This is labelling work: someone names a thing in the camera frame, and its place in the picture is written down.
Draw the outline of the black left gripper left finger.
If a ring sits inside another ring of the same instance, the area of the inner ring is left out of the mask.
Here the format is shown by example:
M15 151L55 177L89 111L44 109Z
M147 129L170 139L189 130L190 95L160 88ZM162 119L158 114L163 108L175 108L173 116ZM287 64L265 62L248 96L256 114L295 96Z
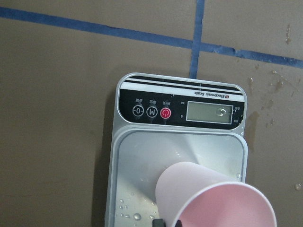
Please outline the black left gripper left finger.
M152 227L165 227L165 222L163 219L153 219L152 220Z

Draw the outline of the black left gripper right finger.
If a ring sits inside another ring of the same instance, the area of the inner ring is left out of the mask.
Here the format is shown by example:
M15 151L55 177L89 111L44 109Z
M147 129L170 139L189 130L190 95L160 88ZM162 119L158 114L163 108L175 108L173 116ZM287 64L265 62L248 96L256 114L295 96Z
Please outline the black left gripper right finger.
M182 222L181 220L178 220L175 224L175 227L182 227Z

